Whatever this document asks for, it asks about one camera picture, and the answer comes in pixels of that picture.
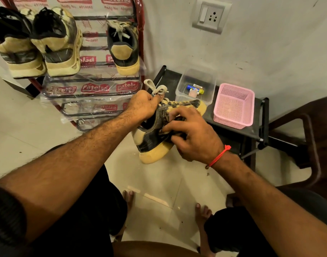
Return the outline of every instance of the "bare foot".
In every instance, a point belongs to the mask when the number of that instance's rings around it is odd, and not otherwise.
[[[128,212],[126,214],[126,218],[128,218],[129,213],[130,213],[131,209],[133,208],[135,193],[134,193],[134,191],[127,192],[126,190],[124,190],[122,195],[123,195],[123,198],[128,207]],[[123,225],[122,229],[120,230],[120,232],[115,236],[115,240],[114,240],[115,242],[120,242],[122,240],[123,233],[126,229],[125,223],[126,223],[126,220],[125,220],[124,225]]]
[[[211,251],[207,239],[207,234],[204,230],[204,224],[206,220],[208,220],[208,218],[212,215],[212,211],[207,206],[204,206],[203,211],[201,211],[201,207],[199,203],[196,204],[195,210],[196,210],[196,223],[199,228],[199,234],[200,234],[200,254],[206,257],[215,257],[216,254]]]

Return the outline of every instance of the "pink plastic basket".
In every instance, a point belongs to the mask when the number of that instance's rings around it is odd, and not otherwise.
[[[252,125],[255,93],[247,88],[223,83],[219,86],[213,120],[236,129]]]

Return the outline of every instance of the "forearm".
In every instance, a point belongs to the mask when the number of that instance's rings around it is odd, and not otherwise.
[[[327,256],[327,225],[226,153],[213,168],[233,187],[279,256]]]
[[[0,179],[0,187],[12,193],[24,206],[29,240],[35,239],[67,212],[137,124],[125,111]]]

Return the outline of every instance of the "black and beige sneaker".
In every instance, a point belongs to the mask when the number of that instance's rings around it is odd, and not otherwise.
[[[0,55],[7,63],[13,78],[38,77],[46,73],[41,53],[31,43],[30,9],[21,12],[0,7]]]
[[[144,83],[153,90],[153,95],[162,95],[167,92],[166,86],[161,85],[155,88],[154,83],[149,79],[145,80]],[[134,142],[140,151],[142,163],[151,164],[158,161],[173,147],[171,137],[174,133],[160,134],[160,130],[168,124],[170,111],[181,105],[195,107],[201,115],[206,111],[205,103],[200,100],[175,102],[169,101],[167,98],[162,99],[155,114],[132,132]]]
[[[31,41],[45,58],[50,76],[69,76],[79,72],[83,35],[67,10],[43,8],[36,14]]]
[[[123,76],[133,76],[140,69],[137,28],[127,18],[108,23],[108,47],[117,71]]]

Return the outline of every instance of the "hairy arm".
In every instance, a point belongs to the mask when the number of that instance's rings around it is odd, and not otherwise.
[[[185,122],[172,121],[177,115]],[[186,160],[209,164],[224,145],[194,108],[179,107],[170,114],[164,132],[185,132],[187,140],[172,141]],[[327,256],[327,225],[226,152],[213,166],[236,191],[255,223],[280,257]]]
[[[26,238],[37,238],[75,203],[123,138],[155,112],[161,97],[141,90],[128,109],[81,137],[12,171],[0,187],[27,215]]]

